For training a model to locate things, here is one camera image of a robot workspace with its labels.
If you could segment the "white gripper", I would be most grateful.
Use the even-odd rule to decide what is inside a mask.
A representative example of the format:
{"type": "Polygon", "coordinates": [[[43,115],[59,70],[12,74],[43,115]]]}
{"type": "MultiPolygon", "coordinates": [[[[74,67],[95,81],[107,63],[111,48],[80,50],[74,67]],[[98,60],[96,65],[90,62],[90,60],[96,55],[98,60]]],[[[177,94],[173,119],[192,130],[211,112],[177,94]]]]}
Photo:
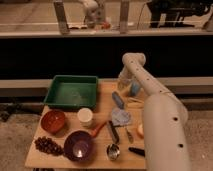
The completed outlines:
{"type": "Polygon", "coordinates": [[[118,76],[118,88],[123,89],[131,83],[132,74],[127,68],[123,68],[118,76]]]}

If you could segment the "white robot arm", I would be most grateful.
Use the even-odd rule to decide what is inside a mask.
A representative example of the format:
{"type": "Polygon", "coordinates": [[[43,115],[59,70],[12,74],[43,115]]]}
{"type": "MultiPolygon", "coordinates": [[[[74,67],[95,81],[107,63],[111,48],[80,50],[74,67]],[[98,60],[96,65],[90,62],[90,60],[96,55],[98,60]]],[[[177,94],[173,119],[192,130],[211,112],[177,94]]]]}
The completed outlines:
{"type": "Polygon", "coordinates": [[[147,95],[142,111],[147,171],[192,171],[183,128],[186,107],[144,68],[143,53],[125,53],[122,62],[118,85],[136,79],[147,95]]]}

